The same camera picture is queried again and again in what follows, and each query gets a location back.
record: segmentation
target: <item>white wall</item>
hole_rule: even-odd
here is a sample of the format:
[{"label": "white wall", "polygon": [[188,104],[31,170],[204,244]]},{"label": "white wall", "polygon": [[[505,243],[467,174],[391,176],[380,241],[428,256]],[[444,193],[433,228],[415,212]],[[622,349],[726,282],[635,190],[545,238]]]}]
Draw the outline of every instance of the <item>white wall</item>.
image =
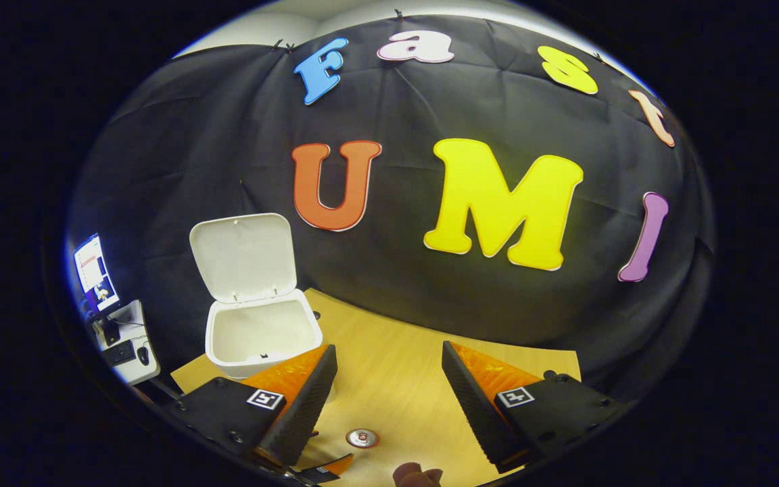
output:
[{"label": "white wall", "polygon": [[395,9],[405,16],[455,15],[485,18],[502,24],[527,28],[554,37],[588,53],[599,53],[621,73],[635,80],[656,95],[630,69],[621,65],[609,53],[579,34],[557,24],[550,18],[514,3],[495,0],[280,0],[223,25],[201,40],[186,47],[177,55],[208,47],[232,44],[263,44],[271,46],[279,39],[286,43],[302,44],[340,28],[364,24],[383,18],[395,18]]}]

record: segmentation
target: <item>computer mouse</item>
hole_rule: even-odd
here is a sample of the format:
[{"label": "computer mouse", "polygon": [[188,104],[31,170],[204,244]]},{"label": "computer mouse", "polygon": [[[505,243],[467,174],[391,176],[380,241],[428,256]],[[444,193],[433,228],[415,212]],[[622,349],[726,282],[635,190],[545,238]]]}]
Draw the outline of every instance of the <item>computer mouse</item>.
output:
[{"label": "computer mouse", "polygon": [[146,348],[145,346],[140,346],[140,348],[137,349],[137,358],[140,358],[140,363],[143,365],[149,364],[149,348]]}]

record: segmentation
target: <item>keyboard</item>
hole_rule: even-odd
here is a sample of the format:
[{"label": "keyboard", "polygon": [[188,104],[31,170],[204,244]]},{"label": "keyboard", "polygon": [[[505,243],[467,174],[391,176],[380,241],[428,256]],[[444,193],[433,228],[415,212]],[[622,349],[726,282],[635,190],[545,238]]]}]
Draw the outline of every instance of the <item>keyboard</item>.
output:
[{"label": "keyboard", "polygon": [[101,354],[104,355],[104,360],[111,367],[133,361],[134,358],[137,357],[136,352],[134,352],[134,346],[130,340],[125,340],[119,345],[111,346],[111,348],[106,349],[104,352],[101,352]]}]

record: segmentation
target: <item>foam letter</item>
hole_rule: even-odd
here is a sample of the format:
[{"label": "foam letter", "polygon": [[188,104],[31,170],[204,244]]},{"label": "foam letter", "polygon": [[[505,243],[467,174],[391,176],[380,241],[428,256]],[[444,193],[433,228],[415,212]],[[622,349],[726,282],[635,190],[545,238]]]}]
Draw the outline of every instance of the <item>foam letter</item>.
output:
[{"label": "foam letter", "polygon": [[306,223],[316,228],[345,231],[359,223],[369,196],[371,160],[381,153],[378,142],[346,142],[339,149],[347,160],[344,201],[337,208],[321,203],[321,164],[330,155],[325,144],[305,144],[293,149],[296,164],[293,177],[293,204]]},{"label": "foam letter", "polygon": [[588,67],[574,55],[549,46],[540,46],[537,52],[541,58],[545,59],[543,69],[555,83],[567,85],[588,95],[597,92],[597,83],[594,78],[588,75]]},{"label": "foam letter", "polygon": [[306,83],[306,105],[311,105],[316,99],[321,98],[329,90],[333,89],[341,77],[338,74],[330,75],[327,69],[338,69],[344,63],[340,53],[335,49],[341,49],[347,45],[347,39],[338,37],[318,52],[308,56],[305,61],[293,69],[294,73],[302,76]]},{"label": "foam letter", "polygon": [[645,222],[642,224],[642,232],[630,262],[627,262],[627,265],[618,271],[619,281],[636,283],[645,279],[645,275],[648,273],[648,262],[651,260],[651,254],[655,251],[663,218],[669,212],[669,204],[665,198],[655,192],[644,194],[642,204],[645,206]]},{"label": "foam letter", "polygon": [[420,62],[447,62],[455,54],[449,52],[452,39],[447,34],[432,30],[409,30],[399,32],[389,38],[393,43],[377,50],[377,57],[387,61],[406,61],[416,59]]},{"label": "foam letter", "polygon": [[628,91],[630,92],[630,96],[636,98],[636,101],[639,101],[639,104],[642,105],[642,111],[645,112],[648,123],[661,141],[669,147],[675,147],[675,139],[673,139],[671,133],[668,133],[663,129],[663,123],[661,121],[663,114],[659,111],[659,108],[651,103],[648,97],[645,96],[645,93],[634,89]]},{"label": "foam letter", "polygon": [[510,192],[492,149],[482,142],[445,139],[435,144],[435,155],[444,161],[446,175],[437,228],[423,238],[426,247],[466,254],[470,209],[484,256],[497,254],[524,224],[519,243],[507,250],[510,262],[545,271],[561,267],[561,240],[573,191],[582,182],[581,167],[544,155]]}]

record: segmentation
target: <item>letter m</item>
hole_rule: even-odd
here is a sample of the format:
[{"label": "letter m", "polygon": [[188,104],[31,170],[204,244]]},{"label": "letter m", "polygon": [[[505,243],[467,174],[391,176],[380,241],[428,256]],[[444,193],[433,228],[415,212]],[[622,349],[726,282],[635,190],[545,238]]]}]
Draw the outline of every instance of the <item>letter m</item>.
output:
[{"label": "letter m", "polygon": [[544,155],[510,191],[492,149],[482,142],[443,139],[435,144],[435,155],[443,160],[446,175],[437,228],[424,236],[426,247],[466,254],[470,210],[484,256],[497,254],[525,224],[519,243],[507,250],[510,262],[544,271],[561,267],[561,240],[573,191],[582,182],[581,167]]}]

